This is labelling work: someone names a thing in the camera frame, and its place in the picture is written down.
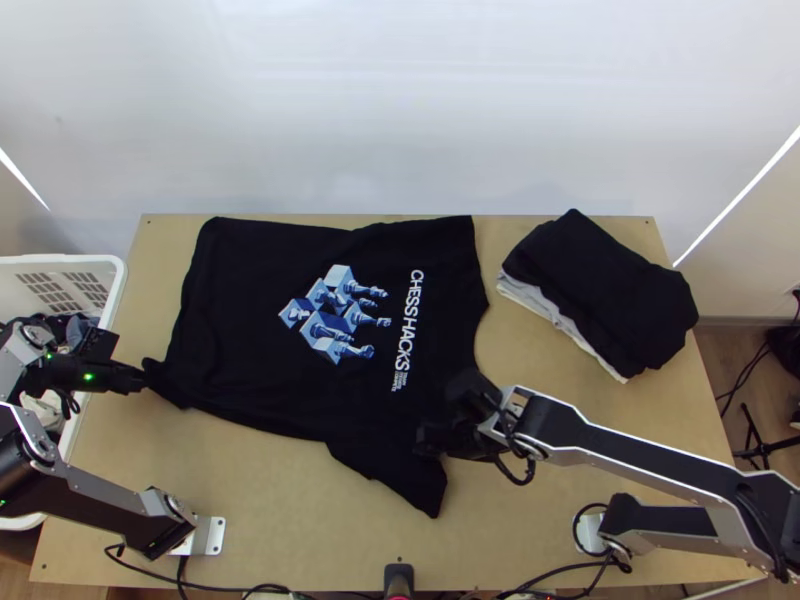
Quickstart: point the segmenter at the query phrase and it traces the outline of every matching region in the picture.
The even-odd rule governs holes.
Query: wooden floor
[[[763,342],[764,329],[760,327],[699,327],[695,330],[711,387],[715,394],[728,391],[742,367],[753,357]],[[724,419],[731,448],[744,446],[747,424],[739,408],[746,402],[765,442],[797,435],[788,426],[789,417],[798,408],[800,380],[795,379],[768,356],[758,365],[748,383],[736,394]],[[800,446],[781,450],[770,457],[771,467],[789,480],[800,485]],[[746,461],[739,468],[750,470]],[[0,562],[0,590],[2,597],[14,600],[178,600],[173,590],[132,590],[91,588],[81,586],[32,584],[27,581],[28,567]],[[690,594],[698,594],[722,584],[686,586]],[[579,590],[560,590],[562,594]],[[481,593],[491,597],[491,593]],[[190,591],[192,600],[222,600],[240,598],[238,594],[218,594]],[[352,600],[339,594],[315,594],[320,600]],[[432,597],[424,594],[423,600]],[[600,588],[592,593],[597,600],[678,600],[684,598],[680,586],[651,586],[637,588]],[[455,598],[448,594],[448,600]],[[747,588],[716,596],[720,600],[800,600],[800,586],[782,585],[769,580]]]

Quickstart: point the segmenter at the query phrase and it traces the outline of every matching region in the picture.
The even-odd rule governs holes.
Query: stack of folded shirts
[[[622,383],[669,361],[698,318],[683,275],[648,262],[575,209],[517,244],[497,289],[550,320]]]

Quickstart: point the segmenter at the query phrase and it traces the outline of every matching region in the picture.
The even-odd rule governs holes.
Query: metal bracket
[[[195,516],[195,530],[187,535],[179,546],[169,551],[172,556],[204,554],[216,556],[222,552],[225,538],[225,519],[223,517]]]

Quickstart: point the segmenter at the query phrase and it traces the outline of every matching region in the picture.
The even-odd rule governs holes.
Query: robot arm
[[[153,560],[172,554],[219,554],[220,517],[200,517],[158,488],[134,492],[66,464],[36,415],[16,402],[46,389],[114,391],[144,387],[143,373],[110,360],[117,336],[95,330],[74,354],[52,351],[38,323],[14,321],[0,332],[0,517],[42,512],[118,533]]]
[[[531,461],[590,465],[696,505],[648,507],[616,494],[604,514],[581,519],[585,548],[610,547],[624,561],[656,547],[737,556],[784,582],[798,579],[800,490],[778,473],[741,472],[595,425],[570,404],[521,386],[498,389],[477,372],[451,391],[460,415],[454,431],[462,431],[442,448],[448,454],[487,460],[512,450]]]

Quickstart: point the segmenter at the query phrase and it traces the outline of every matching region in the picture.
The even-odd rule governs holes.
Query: black tripod
[[[742,402],[742,411],[744,411],[744,416],[747,419],[748,427],[747,427],[747,441],[744,443],[744,450],[739,450],[738,452],[734,452],[733,455],[737,458],[744,458],[745,460],[749,461],[751,465],[753,465],[756,469],[761,470],[762,467],[759,467],[756,464],[756,461],[753,460],[755,457],[760,456],[761,460],[764,462],[764,469],[769,469],[769,455],[775,452],[776,450],[783,450],[784,448],[791,448],[792,446],[800,445],[800,435],[796,435],[794,437],[786,438],[785,440],[781,440],[780,442],[775,442],[774,444],[765,444],[764,440],[761,439],[761,435],[758,433],[758,428],[756,427],[755,421],[753,421],[753,417],[750,414],[750,411],[747,409],[747,405]],[[756,445],[752,448],[750,447],[750,442],[755,439]]]

